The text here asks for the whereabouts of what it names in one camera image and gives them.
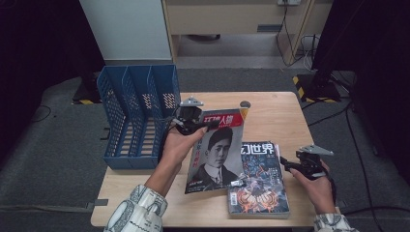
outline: stacked magazines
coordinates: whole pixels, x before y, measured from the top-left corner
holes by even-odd
[[[278,145],[271,141],[243,142],[241,156],[246,185],[228,190],[229,214],[288,218]]]

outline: comic magazine cover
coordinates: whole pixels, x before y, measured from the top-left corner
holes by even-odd
[[[243,142],[241,156],[246,185],[228,190],[229,214],[288,218],[278,145],[270,141]]]
[[[203,110],[200,122],[219,120],[192,148],[185,194],[227,189],[244,169],[241,159],[242,135],[247,108]]]

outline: gray carpet floor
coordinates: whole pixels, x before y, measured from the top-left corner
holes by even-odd
[[[291,91],[297,69],[180,69],[181,92]],[[103,153],[108,127],[102,104],[76,105],[72,97],[80,78],[67,80],[44,92],[42,106],[21,136],[8,164],[0,172],[0,206],[47,205],[84,208],[97,198],[106,165]],[[343,96],[346,92],[339,89]],[[349,103],[300,102],[308,124],[340,112]],[[378,231],[370,211],[363,167],[374,206],[410,209],[410,187],[397,175],[389,158],[376,157],[360,117],[343,112],[310,126],[315,144],[335,155],[323,158],[337,183],[337,202],[351,224],[363,232]],[[356,138],[360,154],[349,130]],[[376,211],[384,231],[407,231],[409,213]],[[0,211],[0,231],[102,231],[90,224],[91,213],[33,210]],[[294,231],[309,231],[298,228]]]

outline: person's left hand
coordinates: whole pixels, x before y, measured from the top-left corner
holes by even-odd
[[[163,145],[162,160],[172,161],[174,164],[181,164],[187,156],[190,148],[198,141],[208,129],[201,128],[190,135],[182,135],[175,128],[171,129]]]

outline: white cabinet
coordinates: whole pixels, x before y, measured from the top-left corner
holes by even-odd
[[[107,64],[172,60],[161,0],[80,0]]]

